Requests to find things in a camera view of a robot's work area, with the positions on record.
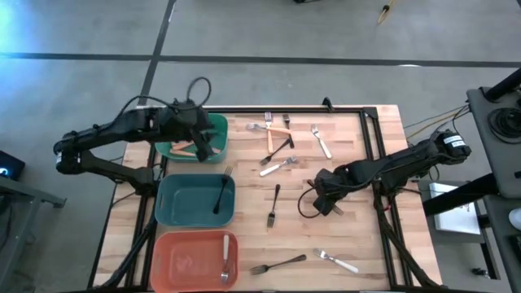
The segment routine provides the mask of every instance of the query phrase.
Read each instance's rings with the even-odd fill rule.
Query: wooden table
[[[388,154],[407,147],[398,107],[377,106],[379,122]],[[299,163],[260,177],[263,169],[259,161],[268,155],[266,132],[248,131],[245,124],[263,123],[262,114],[225,114],[229,121],[229,149],[222,164],[179,164],[170,162],[167,174],[223,173],[234,166],[232,177],[236,184],[236,206],[233,221],[226,229],[239,240],[239,280],[232,290],[382,290],[389,284],[383,259],[382,243],[371,188],[349,194],[339,202],[342,216],[331,213],[314,219],[305,219],[296,208],[297,199],[309,186],[321,168],[335,166],[366,157],[361,135],[360,118],[353,114],[291,114],[291,130],[296,148],[285,148],[269,164],[282,162],[296,155]],[[327,160],[317,139],[310,133],[310,124],[316,123],[333,155]],[[284,127],[282,115],[274,115],[273,127]],[[274,135],[274,148],[287,137]],[[149,145],[146,142],[127,146],[124,164],[132,168],[147,164]],[[266,228],[266,219],[274,199],[274,187],[281,184],[274,228]],[[117,200],[132,192],[127,185],[117,187]],[[313,214],[313,194],[304,198],[303,212]],[[431,279],[441,283],[431,236],[423,213],[421,199],[415,193],[405,192],[397,197],[405,244],[412,256]],[[94,285],[107,280],[130,249],[139,197],[132,196],[118,203],[110,214]],[[158,226],[157,236],[171,227]],[[359,268],[359,274],[317,258],[312,249],[320,247],[331,255]],[[251,276],[248,270],[256,265],[272,264],[306,254],[308,260],[281,267],[277,271]],[[398,255],[394,247],[398,280],[402,280]],[[138,259],[136,282],[142,271],[142,256]]]

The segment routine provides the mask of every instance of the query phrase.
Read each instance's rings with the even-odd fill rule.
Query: concrete floor
[[[212,105],[317,104],[328,96],[336,104],[398,104],[407,125],[462,105],[467,89],[494,85],[514,71],[462,68],[458,61],[521,61],[521,9],[515,0],[403,0],[376,27],[386,2],[178,0],[162,54],[455,63],[411,68],[160,62],[150,94],[183,97],[188,82],[203,75],[212,81]],[[0,2],[0,53],[152,55],[167,3],[6,0]],[[140,93],[149,64],[0,59],[0,114],[8,126],[0,129],[0,148],[27,162],[23,182],[68,198],[61,211],[42,209],[37,242],[24,253],[20,270],[33,276],[37,292],[85,288],[114,189],[95,175],[57,173],[51,148],[67,131],[111,120]],[[464,164],[441,167],[441,178],[467,180],[489,172],[471,117],[460,119],[458,129],[473,154]],[[94,153],[111,159],[124,148],[117,143]],[[484,266],[477,244],[435,245],[445,285],[510,291],[504,279],[469,273]]]

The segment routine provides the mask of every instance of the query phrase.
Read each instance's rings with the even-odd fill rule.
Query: table leg
[[[455,190],[446,192],[423,202],[425,216],[434,216],[447,212],[463,204],[473,203],[485,195],[497,195],[496,178],[490,173],[466,183]]]

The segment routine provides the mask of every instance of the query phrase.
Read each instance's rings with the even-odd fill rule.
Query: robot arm
[[[333,173],[322,169],[314,180],[318,198],[313,206],[327,216],[338,200],[373,182],[381,195],[390,195],[410,177],[425,176],[436,164],[460,164],[470,153],[461,136],[446,130],[379,160],[354,161],[337,167]]]
[[[213,128],[208,113],[193,101],[175,102],[167,107],[149,107],[122,112],[114,121],[66,133],[54,146],[56,169],[63,174],[96,173],[112,180],[129,182],[141,195],[154,188],[151,168],[128,168],[96,158],[90,149],[113,142],[193,141],[199,161],[213,155],[211,139],[204,130]]]

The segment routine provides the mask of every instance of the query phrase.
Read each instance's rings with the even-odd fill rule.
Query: white handle
[[[344,269],[348,269],[348,270],[352,271],[353,273],[358,273],[358,269],[357,268],[353,267],[352,265],[350,265],[348,263],[343,262],[342,260],[333,259],[333,261],[337,265],[343,267]]]
[[[228,236],[228,234],[225,234],[225,241],[224,241],[224,256],[225,256],[225,261],[228,260],[228,246],[230,245],[230,236]]]
[[[260,171],[260,176],[264,177],[264,176],[270,174],[271,172],[277,170],[278,168],[280,168],[280,166],[281,166],[281,164],[276,164],[273,167],[269,167],[266,170]]]
[[[318,141],[320,142],[320,147],[322,147],[322,150],[324,151],[324,154],[326,154],[327,159],[331,159],[331,153],[327,149],[326,143],[319,138]]]

